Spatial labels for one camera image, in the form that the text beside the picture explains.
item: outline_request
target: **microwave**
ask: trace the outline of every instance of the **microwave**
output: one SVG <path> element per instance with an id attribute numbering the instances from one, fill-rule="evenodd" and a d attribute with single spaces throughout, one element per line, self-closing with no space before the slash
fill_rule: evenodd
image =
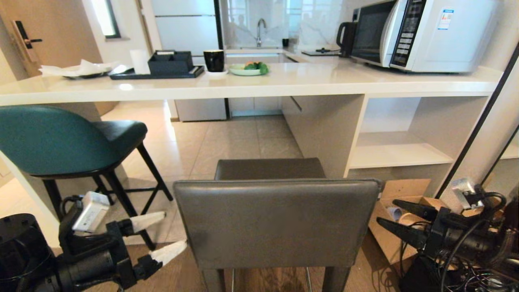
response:
<path id="1" fill-rule="evenodd" d="M 409 72 L 472 72 L 499 0 L 396 0 L 360 8 L 352 58 Z"/>

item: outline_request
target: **green plate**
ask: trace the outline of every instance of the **green plate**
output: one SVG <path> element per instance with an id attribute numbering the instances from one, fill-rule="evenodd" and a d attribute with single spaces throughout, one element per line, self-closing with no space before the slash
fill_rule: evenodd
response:
<path id="1" fill-rule="evenodd" d="M 229 71 L 232 74 L 239 75 L 239 76 L 264 75 L 264 74 L 261 74 L 259 69 L 257 69 L 257 70 L 245 70 L 245 69 L 243 69 L 244 67 L 245 67 L 245 64 L 234 64 L 234 65 L 229 66 Z"/>

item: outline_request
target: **tile floor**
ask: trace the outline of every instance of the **tile floor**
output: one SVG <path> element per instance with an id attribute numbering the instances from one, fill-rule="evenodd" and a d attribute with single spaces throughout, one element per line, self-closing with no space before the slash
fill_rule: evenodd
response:
<path id="1" fill-rule="evenodd" d="M 147 125 L 148 134 L 144 145 L 169 188 L 176 180 L 213 179 L 219 159 L 302 157 L 283 116 L 241 117 L 221 122 L 171 123 L 165 102 L 139 101 L 121 102 L 102 119 L 138 120 Z M 137 151 L 131 153 L 122 165 L 128 176 L 128 180 L 123 182 L 125 187 L 154 187 L 154 178 Z M 3 193 L 7 191 L 12 193 L 13 189 L 21 188 L 16 182 L 6 186 L 0 188 L 0 198 L 5 197 Z M 142 210 L 150 194 L 129 194 L 137 212 Z M 0 215 L 15 214 L 13 210 L 18 210 L 8 205 L 4 204 Z M 148 212 L 154 211 L 167 213 L 163 222 L 148 228 L 154 241 L 175 242 L 185 239 L 175 201 L 168 201 L 164 194 L 159 192 Z M 123 218 L 127 218 L 126 213 L 119 203 L 116 203 L 105 221 Z M 129 237 L 126 242 L 143 243 L 139 236 Z"/>

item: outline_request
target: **refrigerator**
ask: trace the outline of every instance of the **refrigerator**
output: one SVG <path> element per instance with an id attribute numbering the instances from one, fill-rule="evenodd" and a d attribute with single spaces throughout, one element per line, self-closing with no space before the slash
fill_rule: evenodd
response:
<path id="1" fill-rule="evenodd" d="M 194 65 L 203 65 L 204 50 L 222 49 L 218 0 L 152 0 L 164 50 L 191 51 Z M 175 100 L 179 120 L 226 120 L 225 99 Z"/>

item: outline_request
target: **faucet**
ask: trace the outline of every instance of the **faucet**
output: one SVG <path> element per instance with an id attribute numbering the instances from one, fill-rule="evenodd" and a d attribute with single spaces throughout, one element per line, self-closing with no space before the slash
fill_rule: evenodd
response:
<path id="1" fill-rule="evenodd" d="M 258 20 L 258 25 L 257 25 L 257 32 L 258 32 L 258 36 L 256 38 L 256 47 L 261 47 L 261 33 L 260 33 L 260 24 L 263 22 L 263 28 L 267 28 L 267 23 L 265 23 L 265 19 L 263 18 L 260 18 Z"/>

